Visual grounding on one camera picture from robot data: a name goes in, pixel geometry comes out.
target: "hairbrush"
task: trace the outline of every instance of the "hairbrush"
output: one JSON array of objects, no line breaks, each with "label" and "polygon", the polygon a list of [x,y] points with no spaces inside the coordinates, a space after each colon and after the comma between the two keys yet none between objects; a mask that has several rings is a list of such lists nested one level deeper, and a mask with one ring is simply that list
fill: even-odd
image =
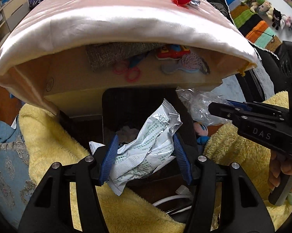
[{"label": "hairbrush", "polygon": [[193,52],[182,56],[177,63],[163,64],[161,69],[165,74],[172,74],[176,72],[176,70],[183,70],[187,73],[196,73],[198,71],[201,71],[203,74],[210,73],[207,62]]}]

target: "blue gripper pad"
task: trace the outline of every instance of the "blue gripper pad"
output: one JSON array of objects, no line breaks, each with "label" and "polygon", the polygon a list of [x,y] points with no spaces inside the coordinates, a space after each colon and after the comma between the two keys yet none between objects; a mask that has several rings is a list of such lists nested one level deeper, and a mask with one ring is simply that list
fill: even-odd
[{"label": "blue gripper pad", "polygon": [[236,108],[240,108],[240,109],[243,109],[245,111],[251,112],[251,108],[248,107],[248,105],[246,103],[240,103],[240,102],[236,102],[236,101],[232,101],[232,100],[227,100],[227,101],[230,102]]},{"label": "blue gripper pad", "polygon": [[114,159],[116,158],[116,155],[117,155],[118,148],[119,148],[119,138],[118,138],[118,135],[115,135],[109,145],[109,148],[106,152],[106,155],[101,165],[101,174],[100,174],[100,179],[99,179],[101,185],[103,185],[104,182],[108,180],[111,167],[114,164]]},{"label": "blue gripper pad", "polygon": [[183,179],[187,182],[188,185],[190,185],[192,183],[191,164],[176,134],[173,135],[173,142],[176,160],[178,162]]}]

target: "yellow fleece blanket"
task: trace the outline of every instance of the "yellow fleece blanket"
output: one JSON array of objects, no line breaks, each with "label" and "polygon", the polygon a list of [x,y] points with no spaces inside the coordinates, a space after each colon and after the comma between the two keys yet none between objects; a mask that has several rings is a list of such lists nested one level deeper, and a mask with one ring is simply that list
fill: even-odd
[{"label": "yellow fleece blanket", "polygon": [[[266,100],[265,103],[288,108],[288,93],[279,92]],[[292,206],[286,202],[281,207],[276,207],[268,202],[270,189],[267,180],[271,155],[269,149],[239,136],[234,125],[225,124],[211,136],[205,147],[204,155],[221,165],[238,162],[262,197],[275,229],[277,230],[283,224],[290,215]],[[221,190],[218,188],[216,190],[214,218],[217,218],[220,212],[220,193]],[[212,226],[216,228],[217,221],[214,221]]]},{"label": "yellow fleece blanket", "polygon": [[[287,93],[277,94],[267,102],[288,107]],[[59,161],[63,165],[68,165],[77,163],[88,155],[48,111],[25,104],[20,110],[19,124],[30,155],[29,175],[36,183],[40,182],[53,162]],[[275,227],[278,228],[285,221],[292,207],[286,204],[277,208],[267,202],[270,158],[268,149],[239,137],[236,128],[226,124],[211,137],[205,154],[220,164],[239,162],[266,200]],[[81,230],[74,184],[71,185],[70,192],[74,227]],[[97,195],[111,233],[181,233],[184,230],[184,224],[175,222],[128,188],[125,188],[123,194],[118,197],[105,184],[97,187]],[[217,203],[215,212],[219,211],[220,206]]]}]

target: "batman plush toy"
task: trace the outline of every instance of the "batman plush toy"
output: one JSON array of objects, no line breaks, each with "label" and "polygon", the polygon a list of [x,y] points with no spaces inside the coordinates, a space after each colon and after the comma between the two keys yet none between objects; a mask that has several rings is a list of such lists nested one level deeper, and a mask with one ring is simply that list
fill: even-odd
[{"label": "batman plush toy", "polygon": [[275,27],[276,30],[278,30],[278,28],[280,27],[280,23],[281,23],[281,19],[282,19],[282,14],[280,11],[274,9],[273,10],[273,19],[272,19],[272,27]]}]

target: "wooden drawer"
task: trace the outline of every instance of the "wooden drawer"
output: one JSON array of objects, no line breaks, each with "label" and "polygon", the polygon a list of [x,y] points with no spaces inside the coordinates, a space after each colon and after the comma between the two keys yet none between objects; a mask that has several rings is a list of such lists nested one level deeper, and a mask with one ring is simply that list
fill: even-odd
[{"label": "wooden drawer", "polygon": [[28,13],[29,6],[26,1],[7,19],[6,22],[9,27],[9,30],[12,31]]},{"label": "wooden drawer", "polygon": [[3,8],[3,12],[6,20],[11,17],[11,15],[19,9],[22,5],[27,3],[27,0],[11,0],[8,4]]}]

